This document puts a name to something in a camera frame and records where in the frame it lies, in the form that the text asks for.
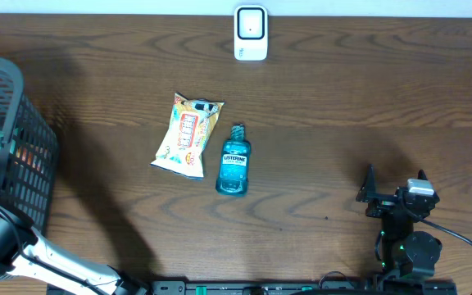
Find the wood grain surface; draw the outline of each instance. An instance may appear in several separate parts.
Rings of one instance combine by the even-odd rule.
[[[48,237],[143,279],[319,279],[379,270],[379,220],[356,191],[424,169],[429,217],[472,238],[472,20],[271,17],[269,55],[240,62],[233,19],[0,15],[0,57],[63,146]],[[149,167],[174,91],[226,102],[192,181]],[[233,123],[252,144],[244,198],[215,191]],[[436,278],[472,291],[472,248],[442,240]],[[0,293],[43,294],[30,279]]]

